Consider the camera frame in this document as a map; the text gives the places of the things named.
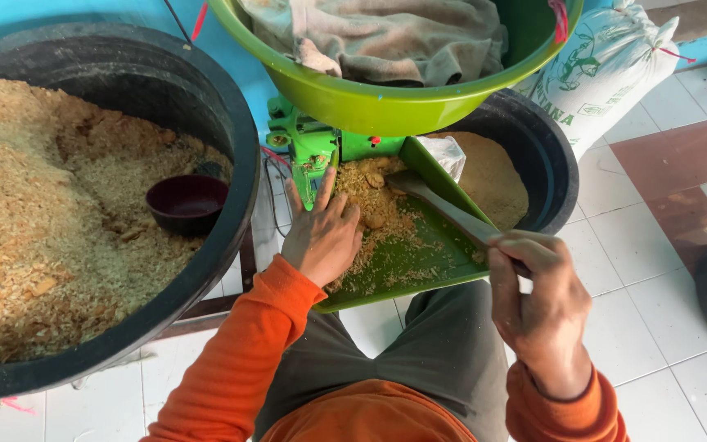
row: dark green pants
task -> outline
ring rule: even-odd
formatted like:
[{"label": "dark green pants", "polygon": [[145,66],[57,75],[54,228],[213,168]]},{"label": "dark green pants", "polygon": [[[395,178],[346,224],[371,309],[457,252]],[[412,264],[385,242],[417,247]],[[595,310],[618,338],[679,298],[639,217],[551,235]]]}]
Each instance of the dark green pants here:
[{"label": "dark green pants", "polygon": [[304,335],[277,367],[253,440],[313,399],[383,379],[430,397],[479,442],[505,442],[507,363],[492,303],[482,280],[420,293],[408,308],[405,330],[375,359],[359,351],[338,315],[311,311]]}]

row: black wire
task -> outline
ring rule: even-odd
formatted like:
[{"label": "black wire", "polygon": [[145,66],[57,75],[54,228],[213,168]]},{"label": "black wire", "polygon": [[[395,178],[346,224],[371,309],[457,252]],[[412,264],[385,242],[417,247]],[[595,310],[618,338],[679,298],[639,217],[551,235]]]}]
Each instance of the black wire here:
[{"label": "black wire", "polygon": [[173,19],[176,20],[176,24],[179,25],[179,29],[182,29],[182,34],[185,35],[185,40],[187,40],[187,43],[190,43],[192,45],[192,40],[190,39],[190,36],[187,35],[187,31],[185,31],[185,27],[182,26],[182,21],[179,20],[179,17],[173,11],[173,6],[171,6],[171,3],[168,0],[163,0],[163,1],[165,2],[165,6],[168,6],[168,10],[171,11],[171,15],[173,16]]},{"label": "black wire", "polygon": [[272,198],[272,219],[274,220],[274,226],[277,227],[277,233],[280,234],[281,237],[285,237],[286,234],[283,233],[282,229],[280,229],[280,226],[277,225],[277,206],[274,205],[274,188],[272,187],[272,176],[270,176],[269,173],[269,163],[272,161],[272,164],[274,167],[277,169],[278,172],[280,172],[280,177],[285,180],[287,177],[283,173],[283,170],[280,168],[280,165],[275,162],[271,156],[266,156],[266,158],[263,159],[263,169],[266,171],[266,181],[269,183],[269,196]]}]

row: orange long-sleeve shirt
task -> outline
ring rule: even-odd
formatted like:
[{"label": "orange long-sleeve shirt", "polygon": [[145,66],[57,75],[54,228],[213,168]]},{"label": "orange long-sleeve shirt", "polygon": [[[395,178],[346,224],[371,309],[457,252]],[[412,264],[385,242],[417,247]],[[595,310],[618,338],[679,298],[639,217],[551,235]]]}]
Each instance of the orange long-sleeve shirt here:
[{"label": "orange long-sleeve shirt", "polygon": [[[142,442],[244,442],[266,399],[283,351],[304,332],[307,313],[326,295],[280,255],[171,392]],[[546,399],[527,369],[507,376],[507,427],[518,442],[624,442],[615,390],[594,370],[574,402]],[[444,440],[474,437],[431,399],[399,384],[371,379],[342,388],[283,417],[263,442]]]}]

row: brown floor tile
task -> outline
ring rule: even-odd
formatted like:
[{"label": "brown floor tile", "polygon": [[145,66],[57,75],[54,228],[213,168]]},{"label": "brown floor tile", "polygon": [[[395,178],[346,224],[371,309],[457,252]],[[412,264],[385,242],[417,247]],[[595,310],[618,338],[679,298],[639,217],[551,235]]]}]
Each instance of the brown floor tile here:
[{"label": "brown floor tile", "polygon": [[646,203],[683,263],[694,267],[707,250],[707,196],[702,189],[696,186]]},{"label": "brown floor tile", "polygon": [[610,147],[645,201],[707,183],[707,121]]}]

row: hand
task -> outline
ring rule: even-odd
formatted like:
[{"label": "hand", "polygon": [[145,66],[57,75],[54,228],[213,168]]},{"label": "hand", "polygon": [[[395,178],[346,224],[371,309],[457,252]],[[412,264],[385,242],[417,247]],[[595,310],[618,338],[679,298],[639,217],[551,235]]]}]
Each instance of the hand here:
[{"label": "hand", "polygon": [[[494,238],[490,245],[493,321],[498,332],[545,397],[579,397],[592,375],[582,342],[591,296],[574,273],[569,250],[557,237],[522,230]],[[533,272],[530,295],[519,292],[509,257]]]},{"label": "hand", "polygon": [[313,210],[307,211],[292,179],[287,180],[290,210],[294,221],[285,237],[282,255],[288,263],[319,287],[348,270],[361,247],[359,206],[345,208],[348,195],[331,198],[337,170],[328,167],[315,197]]}]

